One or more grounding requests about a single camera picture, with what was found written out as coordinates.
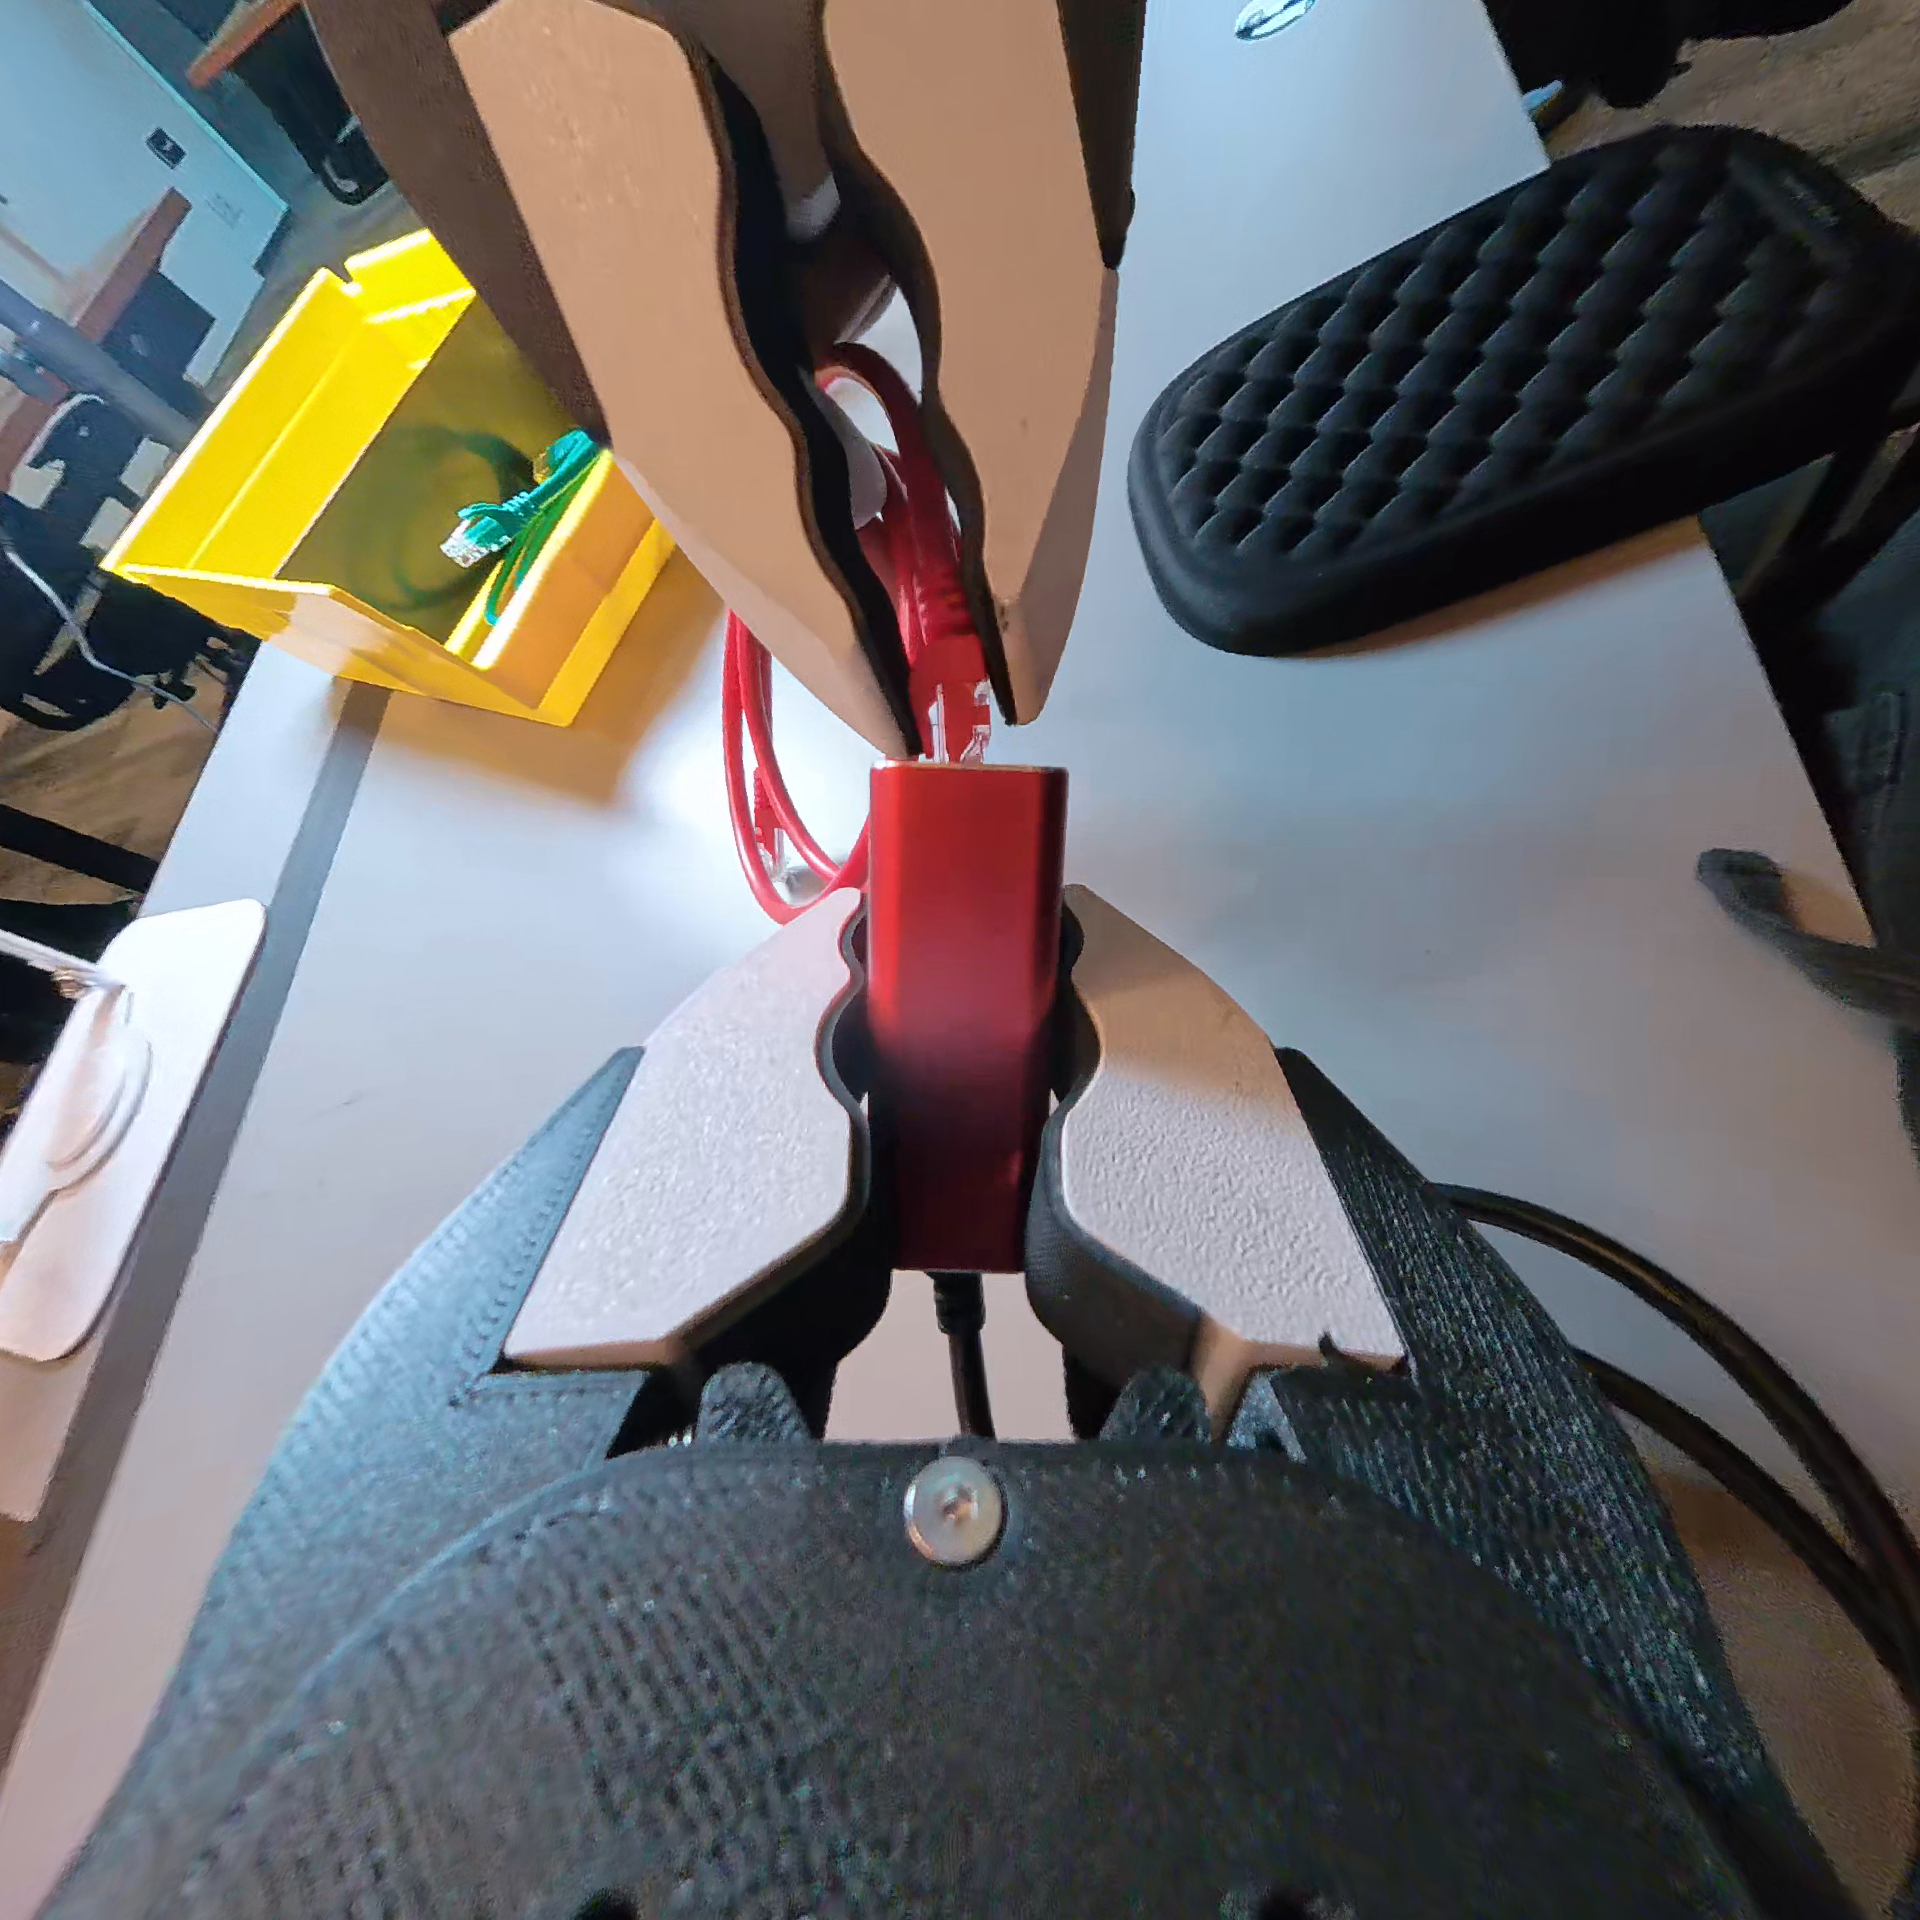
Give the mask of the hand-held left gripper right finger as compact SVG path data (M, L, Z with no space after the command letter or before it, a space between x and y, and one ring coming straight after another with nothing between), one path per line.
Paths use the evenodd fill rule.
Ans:
M1063 1090L1023 1273L1063 1358L1123 1389L1245 1389L1288 1365L1396 1372L1406 1338L1283 1057L1199 963L1063 888Z

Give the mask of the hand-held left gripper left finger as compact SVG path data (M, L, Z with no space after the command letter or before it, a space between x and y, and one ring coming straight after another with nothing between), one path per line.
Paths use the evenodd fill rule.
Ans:
M500 1355L682 1367L864 1208L864 1118L829 1033L863 893L829 890L647 1034Z

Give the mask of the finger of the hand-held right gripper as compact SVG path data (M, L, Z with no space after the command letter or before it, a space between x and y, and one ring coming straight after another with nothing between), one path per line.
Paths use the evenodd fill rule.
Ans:
M914 755L897 613L857 544L749 93L648 2L494 2L451 55L617 462L820 703Z
M922 419L1008 724L1073 622L1113 383L1121 156L1071 2L824 2L829 156L852 171L922 344Z

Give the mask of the red ethernet splitter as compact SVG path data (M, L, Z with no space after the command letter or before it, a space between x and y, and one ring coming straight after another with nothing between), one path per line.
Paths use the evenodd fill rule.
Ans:
M867 1127L897 1270L1023 1267L1052 1105L1067 774L872 774Z

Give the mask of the yellow plastic bin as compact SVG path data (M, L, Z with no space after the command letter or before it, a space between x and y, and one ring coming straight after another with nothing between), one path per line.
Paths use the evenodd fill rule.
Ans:
M299 290L109 571L333 679L564 729L669 558L420 228Z

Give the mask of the person's right hand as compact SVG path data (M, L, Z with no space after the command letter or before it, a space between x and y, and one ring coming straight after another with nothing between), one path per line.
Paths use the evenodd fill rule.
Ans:
M793 288L813 355L857 339L897 290L872 239L849 220L796 247Z

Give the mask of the black ribbed pad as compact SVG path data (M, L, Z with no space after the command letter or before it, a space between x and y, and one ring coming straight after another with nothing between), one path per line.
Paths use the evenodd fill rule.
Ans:
M1346 646L1884 440L1918 235L1812 153L1652 126L1241 327L1126 471L1168 617Z

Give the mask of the document stand with white base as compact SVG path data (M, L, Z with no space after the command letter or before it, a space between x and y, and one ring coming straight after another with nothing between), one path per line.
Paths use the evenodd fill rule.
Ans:
M250 899L129 921L100 957L4 935L68 997L4 1142L4 1355L63 1363L94 1331L267 926Z

